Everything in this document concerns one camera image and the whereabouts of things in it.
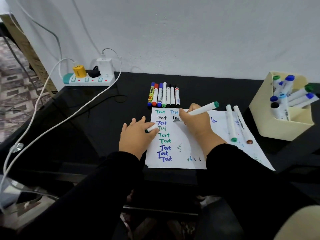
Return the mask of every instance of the hand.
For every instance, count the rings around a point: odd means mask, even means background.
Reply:
[[[129,152],[139,160],[141,159],[142,154],[159,132],[159,129],[154,129],[147,134],[145,130],[154,125],[154,123],[145,122],[146,117],[143,116],[139,122],[136,122],[136,119],[133,118],[129,126],[127,124],[123,125],[119,141],[119,152]]]
[[[226,142],[211,129],[210,116],[207,112],[198,115],[188,114],[200,107],[198,104],[191,104],[187,112],[179,109],[179,115],[202,148],[203,154],[206,157],[213,148]]]

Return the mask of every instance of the beige pen holder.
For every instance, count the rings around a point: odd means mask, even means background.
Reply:
[[[272,78],[276,75],[280,76],[281,80],[284,80],[288,75],[294,75],[293,90],[302,89],[308,84],[307,79],[299,74],[269,72],[257,94],[251,101],[249,108],[260,135],[285,141],[293,141],[314,125],[311,116],[311,107],[289,107],[291,121],[276,119],[270,107],[270,98],[273,96]]]

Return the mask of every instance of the green marker cap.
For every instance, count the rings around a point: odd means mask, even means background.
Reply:
[[[306,92],[312,92],[313,91],[313,87],[311,84],[307,84],[304,86],[304,89],[306,90]]]
[[[273,80],[279,80],[279,79],[280,79],[280,76],[274,76],[272,79],[273,79]]]

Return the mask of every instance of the marker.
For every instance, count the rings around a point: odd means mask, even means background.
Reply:
[[[278,120],[283,120],[283,113],[280,109],[280,104],[277,102],[273,102],[271,104],[271,112],[273,113],[273,116]]]
[[[167,103],[167,83],[163,83],[163,94],[162,94],[162,108],[166,107]]]
[[[198,109],[195,109],[195,110],[189,112],[188,114],[190,114],[190,115],[199,115],[199,114],[208,112],[210,110],[216,109],[218,107],[219,107],[219,103],[218,102],[213,102],[213,103],[207,104],[207,105],[205,105],[203,107],[200,107]],[[182,119],[180,118],[180,115],[178,115],[178,118],[176,118],[174,120],[174,122],[177,122],[177,121],[182,121]]]
[[[155,90],[155,83],[151,83],[151,88],[150,88],[150,93],[149,93],[149,98],[148,98],[148,106],[152,106],[152,99],[153,99],[153,92]]]
[[[176,104],[175,104],[175,100],[174,100],[174,87],[172,87],[170,85],[170,92],[171,92],[171,106],[170,108],[175,108],[176,107]]]
[[[283,85],[283,82],[279,82],[278,85],[275,87],[275,90],[273,92],[273,95],[274,96],[279,96],[279,94],[281,93],[281,89],[282,89],[282,85]]]
[[[299,97],[299,98],[296,98],[295,100],[292,100],[288,103],[288,105],[290,107],[292,106],[295,106],[297,104],[301,104],[301,103],[304,103],[310,99],[312,99],[315,95],[313,93],[307,93],[306,95],[302,96],[302,97]]]
[[[295,100],[295,99],[297,99],[299,97],[302,97],[302,96],[304,96],[304,95],[306,95],[306,94],[308,94],[308,93],[310,93],[312,91],[313,91],[312,85],[307,84],[307,85],[304,86],[304,88],[302,88],[302,89],[300,89],[300,90],[298,90],[298,91],[296,91],[296,92],[294,92],[292,94],[289,94],[288,95],[288,102],[290,102],[292,100]]]
[[[180,94],[179,94],[178,84],[174,85],[174,91],[175,91],[175,95],[176,95],[176,108],[179,109],[180,108]]]
[[[283,81],[281,93],[284,93],[285,95],[287,95],[288,93],[291,93],[293,85],[294,85],[294,75],[287,76]]]
[[[278,101],[278,97],[277,97],[277,96],[272,96],[272,97],[270,98],[270,102],[271,102],[271,103],[276,102],[276,101]]]
[[[159,92],[158,92],[158,107],[162,107],[162,89],[163,89],[163,83],[160,83],[159,86]]]
[[[228,121],[228,128],[229,128],[229,132],[230,132],[230,138],[232,142],[237,142],[237,133],[236,133],[236,128],[235,128],[235,123],[234,123],[234,119],[233,119],[233,115],[232,115],[232,108],[231,105],[228,104],[226,106],[226,116],[227,116],[227,121]]]
[[[251,139],[251,135],[249,134],[249,128],[247,127],[245,120],[242,117],[242,114],[240,112],[239,107],[236,105],[233,107],[235,113],[237,114],[237,118],[242,130],[242,134],[244,136],[245,141],[247,142],[247,144],[253,144],[254,141]]]
[[[284,118],[287,121],[290,121],[290,114],[289,114],[289,106],[288,106],[287,95],[284,94],[284,93],[280,93],[279,101],[280,101],[280,109],[283,111]]]
[[[158,86],[159,85],[157,83],[154,85],[153,100],[152,100],[153,107],[157,106],[157,102],[158,102]]]
[[[170,87],[167,88],[167,104],[165,105],[166,108],[170,108],[171,106],[170,93],[171,93],[171,85]]]
[[[280,76],[274,76],[272,78],[273,91],[275,90],[279,82],[281,82]]]
[[[150,128],[145,129],[144,132],[148,134],[148,133],[150,133],[150,131],[153,131],[154,129],[158,129],[158,125],[154,124]]]
[[[311,104],[311,103],[313,103],[315,101],[318,101],[319,97],[320,97],[320,94],[317,93],[312,99],[309,99],[308,101],[303,102],[301,104],[294,105],[294,107],[301,109],[301,108],[303,108],[303,107],[305,107],[305,106],[307,106],[307,105],[309,105],[309,104]]]

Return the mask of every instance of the sheet of paper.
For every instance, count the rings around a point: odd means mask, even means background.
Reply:
[[[217,135],[229,144],[237,146],[267,168],[274,170],[251,132],[253,144],[246,144],[235,112],[233,112],[233,117],[238,134],[237,142],[230,140],[227,113],[216,110],[208,113],[211,128]],[[149,168],[206,169],[203,152],[186,125],[183,122],[174,122],[178,114],[179,109],[152,108],[151,122],[156,123],[160,131],[146,152],[146,165]]]

